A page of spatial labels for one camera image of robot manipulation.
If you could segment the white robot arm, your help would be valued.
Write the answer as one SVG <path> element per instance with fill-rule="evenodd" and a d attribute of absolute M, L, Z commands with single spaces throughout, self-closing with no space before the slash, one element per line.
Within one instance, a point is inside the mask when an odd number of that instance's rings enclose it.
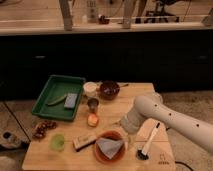
<path fill-rule="evenodd" d="M 163 122 L 213 154 L 213 125 L 168 108 L 156 92 L 136 96 L 120 125 L 127 134 L 134 135 L 147 119 Z"/>

